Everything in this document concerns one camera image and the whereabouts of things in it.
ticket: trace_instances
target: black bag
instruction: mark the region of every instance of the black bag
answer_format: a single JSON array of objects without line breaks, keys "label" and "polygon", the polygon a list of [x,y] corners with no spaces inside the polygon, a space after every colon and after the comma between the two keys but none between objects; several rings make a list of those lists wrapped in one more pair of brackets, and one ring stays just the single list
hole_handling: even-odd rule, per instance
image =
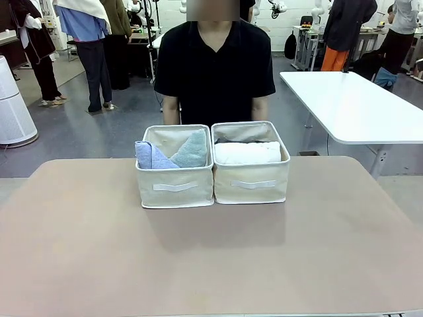
[{"label": "black bag", "polygon": [[295,51],[297,50],[297,39],[295,38],[295,35],[292,34],[289,36],[289,38],[286,40],[285,43],[285,57],[288,59],[294,59],[295,58]]}]

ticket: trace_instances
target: storage basket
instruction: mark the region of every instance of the storage basket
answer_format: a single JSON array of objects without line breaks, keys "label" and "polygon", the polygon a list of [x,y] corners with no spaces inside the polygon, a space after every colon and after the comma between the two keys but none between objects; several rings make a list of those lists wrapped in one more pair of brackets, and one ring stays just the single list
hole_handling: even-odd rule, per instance
[{"label": "storage basket", "polygon": [[[280,144],[281,162],[250,165],[220,164],[216,160],[216,142],[273,142]],[[213,144],[214,194],[218,203],[281,203],[286,200],[289,153],[270,122],[218,123],[211,127]]]},{"label": "storage basket", "polygon": [[206,131],[207,165],[197,168],[143,170],[135,163],[142,206],[152,209],[213,205],[213,157],[210,130],[205,125],[156,125],[147,128],[144,141],[167,157],[174,155],[199,129]]}]

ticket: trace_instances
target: orange pants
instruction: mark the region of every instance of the orange pants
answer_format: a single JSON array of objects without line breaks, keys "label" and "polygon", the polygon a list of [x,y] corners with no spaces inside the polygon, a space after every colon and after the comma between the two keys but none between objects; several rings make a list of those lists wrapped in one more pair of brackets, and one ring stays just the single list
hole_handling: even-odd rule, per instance
[{"label": "orange pants", "polygon": [[327,47],[322,71],[341,71],[348,58],[348,53],[348,51],[338,52]]}]

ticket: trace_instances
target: dark pants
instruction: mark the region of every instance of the dark pants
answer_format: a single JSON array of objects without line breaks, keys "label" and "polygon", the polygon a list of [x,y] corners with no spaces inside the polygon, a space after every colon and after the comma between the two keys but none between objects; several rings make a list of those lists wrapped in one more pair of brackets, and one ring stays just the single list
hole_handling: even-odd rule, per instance
[{"label": "dark pants", "polygon": [[130,86],[127,45],[124,35],[109,35],[104,39],[104,54],[112,89],[124,90]]},{"label": "dark pants", "polygon": [[414,34],[399,34],[389,30],[381,48],[378,49],[379,53],[385,54],[383,68],[396,75],[401,70],[413,39]]},{"label": "dark pants", "polygon": [[49,56],[40,60],[39,64],[31,62],[32,70],[41,88],[43,100],[52,101],[61,93],[58,91],[56,79],[54,78],[53,63]]},{"label": "dark pants", "polygon": [[85,69],[90,90],[90,106],[88,111],[101,110],[100,84],[105,102],[112,101],[112,87],[104,57],[103,43],[77,42],[78,56]]}]

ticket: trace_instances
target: light blue towel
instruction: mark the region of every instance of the light blue towel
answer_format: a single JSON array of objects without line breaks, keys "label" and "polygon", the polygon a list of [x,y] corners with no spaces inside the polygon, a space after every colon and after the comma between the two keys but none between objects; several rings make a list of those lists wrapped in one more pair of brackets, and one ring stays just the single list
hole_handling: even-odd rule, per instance
[{"label": "light blue towel", "polygon": [[179,168],[169,160],[154,144],[146,141],[135,142],[135,154],[138,160],[138,167],[143,170],[165,170],[168,168]]},{"label": "light blue towel", "polygon": [[398,80],[398,75],[394,75],[391,72],[384,69],[383,67],[381,67],[379,72],[376,75],[375,84],[382,88],[389,88],[395,85],[397,80]]},{"label": "light blue towel", "polygon": [[181,168],[205,167],[207,163],[206,132],[203,129],[195,131],[171,157],[171,161]]}]

